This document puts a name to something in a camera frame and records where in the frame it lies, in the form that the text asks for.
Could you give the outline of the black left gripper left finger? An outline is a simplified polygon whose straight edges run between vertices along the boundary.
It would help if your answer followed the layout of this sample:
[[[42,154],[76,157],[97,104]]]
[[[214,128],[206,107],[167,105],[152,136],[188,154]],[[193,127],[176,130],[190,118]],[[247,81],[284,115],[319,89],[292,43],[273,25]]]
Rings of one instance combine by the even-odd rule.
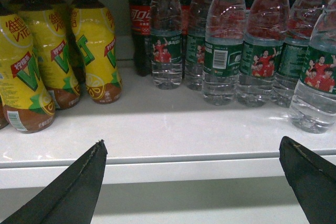
[[[2,223],[91,223],[107,161],[103,140]]]

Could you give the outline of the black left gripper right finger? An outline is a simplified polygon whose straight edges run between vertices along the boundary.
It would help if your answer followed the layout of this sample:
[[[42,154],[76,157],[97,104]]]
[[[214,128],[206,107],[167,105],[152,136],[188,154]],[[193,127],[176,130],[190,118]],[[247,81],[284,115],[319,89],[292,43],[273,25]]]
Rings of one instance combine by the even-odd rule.
[[[335,223],[335,165],[284,136],[280,163],[309,223]]]

